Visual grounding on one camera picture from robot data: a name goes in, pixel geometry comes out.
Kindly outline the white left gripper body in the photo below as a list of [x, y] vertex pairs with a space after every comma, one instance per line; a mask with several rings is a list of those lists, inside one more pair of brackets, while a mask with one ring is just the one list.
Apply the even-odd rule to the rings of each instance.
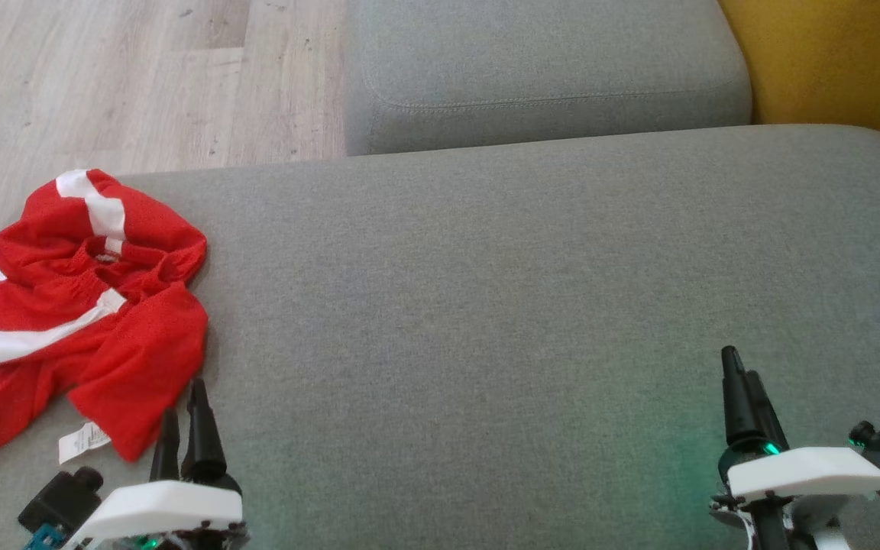
[[248, 541], [237, 491], [159, 480], [113, 490], [66, 540], [66, 547], [242, 549]]

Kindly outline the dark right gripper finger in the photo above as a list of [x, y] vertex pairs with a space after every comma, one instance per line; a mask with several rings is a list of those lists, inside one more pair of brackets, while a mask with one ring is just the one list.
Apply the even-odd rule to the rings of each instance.
[[769, 399], [767, 391], [765, 391], [759, 373], [755, 371], [747, 371], [745, 373], [745, 380], [748, 384], [749, 397], [755, 410], [755, 414], [757, 415], [758, 422], [762, 428], [762, 432], [764, 432], [765, 438], [769, 441], [768, 453], [788, 451], [790, 445], [787, 442], [785, 432], [783, 432], [780, 425], [778, 415], [775, 413], [772, 401]]
[[737, 348], [732, 345], [720, 351], [723, 367], [723, 410], [726, 444], [731, 446], [755, 436], [755, 411], [749, 396], [746, 370]]

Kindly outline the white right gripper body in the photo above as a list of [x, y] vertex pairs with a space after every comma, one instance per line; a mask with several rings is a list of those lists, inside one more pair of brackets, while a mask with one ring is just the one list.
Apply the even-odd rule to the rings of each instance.
[[718, 508], [801, 497], [880, 497], [880, 469], [848, 447], [782, 451], [771, 441], [737, 441], [720, 456]]

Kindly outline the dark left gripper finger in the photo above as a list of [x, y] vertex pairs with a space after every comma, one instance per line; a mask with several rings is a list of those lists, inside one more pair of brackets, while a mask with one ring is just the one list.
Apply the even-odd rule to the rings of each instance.
[[227, 473], [227, 461], [202, 378], [192, 380], [186, 411], [189, 439], [181, 464], [182, 477], [193, 483], [218, 483]]
[[179, 420], [176, 410], [168, 408], [162, 414], [154, 455], [151, 459], [150, 481], [179, 480], [178, 451], [180, 446]]

